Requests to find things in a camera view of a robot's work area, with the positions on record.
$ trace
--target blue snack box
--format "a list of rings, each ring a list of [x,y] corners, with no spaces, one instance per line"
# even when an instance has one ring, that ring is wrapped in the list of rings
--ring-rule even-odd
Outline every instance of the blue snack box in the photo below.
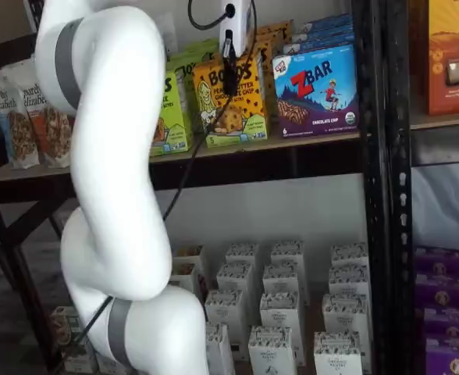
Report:
[[[284,137],[357,130],[353,45],[277,56],[273,74]]]
[[[353,17],[349,13],[341,14],[340,16],[331,16],[322,18],[320,20],[303,23],[296,30],[298,34],[309,34],[317,30],[331,29],[333,27],[343,26],[346,24],[353,24]]]

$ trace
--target cardboard box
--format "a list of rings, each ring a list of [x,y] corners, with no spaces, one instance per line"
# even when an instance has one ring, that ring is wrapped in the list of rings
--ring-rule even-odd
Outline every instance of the cardboard box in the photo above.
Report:
[[[252,327],[248,343],[254,375],[297,375],[287,327]]]
[[[186,152],[193,141],[190,111],[183,85],[183,75],[170,70],[165,72],[165,89],[162,109],[157,122],[151,156]]]
[[[169,284],[190,291],[200,300],[201,303],[204,303],[200,292],[200,284],[198,283],[198,272],[194,264],[174,264]]]
[[[298,366],[306,366],[304,305],[294,293],[264,293],[261,297],[261,320],[265,327],[289,327],[294,358]]]
[[[235,145],[248,141],[268,139],[269,116],[265,106],[265,85],[262,56],[256,51],[249,63],[247,56],[237,60],[237,73],[242,75],[237,94],[207,136],[207,146]],[[228,100],[223,91],[223,64],[221,59],[197,64],[194,67],[194,85],[204,128],[211,126]]]
[[[424,309],[424,332],[459,338],[459,309]]]
[[[275,294],[287,291],[301,293],[299,273],[295,262],[285,261],[266,266],[262,283],[265,293]]]
[[[459,308],[459,279],[417,273],[415,275],[416,307]]]
[[[255,269],[250,262],[231,262],[222,265],[217,283],[222,291],[242,291],[245,308],[252,324],[260,324],[259,297],[255,285]]]
[[[248,361],[248,336],[244,293],[242,291],[210,291],[205,301],[205,312],[210,323],[228,327],[231,352],[236,361]]]
[[[207,298],[208,289],[212,286],[210,273],[208,272],[208,260],[205,246],[183,246],[173,252],[173,264],[191,263],[198,272],[198,283],[202,298]]]
[[[209,375],[235,375],[228,327],[221,323],[206,323],[205,341]]]
[[[459,278],[459,250],[417,246],[414,265],[417,273],[434,273]]]
[[[357,130],[353,45],[277,56],[273,73],[279,128],[284,137]]]
[[[62,355],[65,355],[75,337],[82,332],[79,315],[73,307],[59,306],[52,312],[50,319],[56,343],[61,348]],[[66,358],[65,370],[69,373],[91,374],[98,370],[94,349],[88,337],[78,344],[74,355]]]
[[[317,374],[362,375],[357,334],[315,332]]]
[[[271,247],[271,263],[280,264],[283,261],[294,262],[297,264],[299,275],[299,286],[301,289],[301,299],[310,304],[309,283],[306,277],[306,262],[304,260],[303,241],[281,241]]]
[[[459,375],[459,340],[448,337],[427,337],[425,373]]]
[[[358,332],[363,371],[372,373],[372,342],[366,297],[364,295],[324,295],[322,310],[327,332]]]
[[[96,359],[98,360],[98,367],[101,375],[131,375],[133,373],[133,369],[127,368],[99,353],[96,353]]]

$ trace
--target white box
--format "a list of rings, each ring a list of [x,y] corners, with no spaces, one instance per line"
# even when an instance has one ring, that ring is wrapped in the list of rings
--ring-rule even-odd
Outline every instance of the white box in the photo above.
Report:
[[[261,320],[265,327],[289,327],[292,331],[292,348],[298,366],[306,366],[304,354],[304,305],[297,292],[263,294]]]
[[[324,295],[323,319],[330,333],[358,332],[364,373],[372,373],[372,343],[364,295]]]
[[[222,291],[242,291],[245,309],[251,325],[260,324],[259,301],[261,295],[255,287],[255,270],[251,263],[235,261],[223,264],[217,273],[217,283]]]
[[[190,291],[197,296],[201,303],[204,303],[198,283],[198,272],[193,263],[174,264],[169,284]]]
[[[318,375],[362,375],[355,334],[315,332],[315,366]]]
[[[207,249],[203,245],[183,246],[173,252],[173,264],[192,263],[195,265],[203,298],[207,297],[208,290],[212,286],[206,252]]]
[[[264,259],[259,244],[239,243],[231,244],[226,252],[226,263],[249,262],[254,266],[255,285],[257,288],[256,295],[263,292],[262,272],[264,269]]]
[[[228,327],[231,352],[236,361],[248,361],[248,335],[244,293],[242,291],[209,291],[205,312],[210,323]]]
[[[235,375],[227,325],[205,324],[205,348],[209,375]]]
[[[271,248],[271,263],[277,264],[283,261],[291,261],[297,264],[299,273],[299,286],[301,287],[301,297],[306,305],[309,305],[309,284],[306,277],[306,262],[304,261],[304,242],[303,241],[281,241],[274,244]]]
[[[98,367],[101,375],[130,375],[133,373],[133,369],[125,367],[113,359],[106,358],[99,353],[96,353],[96,359],[98,360]]]
[[[264,268],[262,277],[264,292],[269,294],[292,292],[301,293],[299,288],[299,274],[295,262],[281,262]]]
[[[252,327],[248,342],[254,375],[297,375],[287,327]]]
[[[76,336],[82,332],[80,319],[73,307],[59,306],[51,314],[51,323],[56,342],[64,355]],[[77,346],[76,353],[65,360],[65,370],[69,373],[95,373],[98,363],[88,337]]]

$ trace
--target gray floor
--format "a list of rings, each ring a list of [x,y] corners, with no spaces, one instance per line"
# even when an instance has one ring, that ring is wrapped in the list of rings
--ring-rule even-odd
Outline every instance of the gray floor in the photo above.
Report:
[[[48,312],[68,305],[69,297],[54,249],[25,251],[42,303]],[[16,292],[0,270],[0,375],[39,375],[46,371]]]

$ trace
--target snack bag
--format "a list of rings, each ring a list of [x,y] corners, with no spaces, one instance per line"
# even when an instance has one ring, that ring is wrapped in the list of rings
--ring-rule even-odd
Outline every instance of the snack bag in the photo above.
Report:
[[[32,59],[23,60],[1,69],[2,75],[23,92],[25,107],[34,124],[37,143],[49,166],[64,168],[70,165],[72,125],[68,117],[46,102],[37,84]]]
[[[39,164],[34,129],[23,104],[22,93],[0,74],[0,127],[5,150],[14,169]]]

